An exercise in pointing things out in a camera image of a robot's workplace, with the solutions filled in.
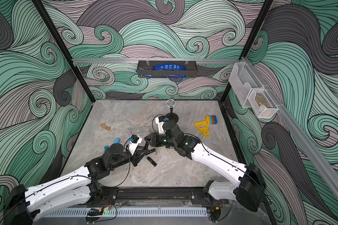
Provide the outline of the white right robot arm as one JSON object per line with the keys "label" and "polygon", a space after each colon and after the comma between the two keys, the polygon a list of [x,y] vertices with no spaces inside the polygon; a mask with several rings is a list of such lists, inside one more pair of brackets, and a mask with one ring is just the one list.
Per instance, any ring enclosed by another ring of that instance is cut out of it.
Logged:
{"label": "white right robot arm", "polygon": [[259,167],[231,160],[207,147],[198,137],[181,131],[174,121],[162,123],[159,133],[145,137],[152,147],[173,148],[180,156],[204,164],[226,182],[209,182],[207,193],[216,200],[236,200],[244,208],[257,212],[265,196],[266,183]]}

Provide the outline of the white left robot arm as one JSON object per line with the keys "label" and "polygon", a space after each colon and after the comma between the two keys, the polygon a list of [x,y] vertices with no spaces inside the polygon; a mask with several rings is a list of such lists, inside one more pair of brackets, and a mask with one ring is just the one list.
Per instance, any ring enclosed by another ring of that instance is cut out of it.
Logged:
{"label": "white left robot arm", "polygon": [[78,204],[97,204],[104,199],[98,181],[125,164],[137,166],[151,151],[147,146],[115,143],[102,156],[62,177],[36,186],[13,188],[4,206],[5,225],[32,225],[42,217]]}

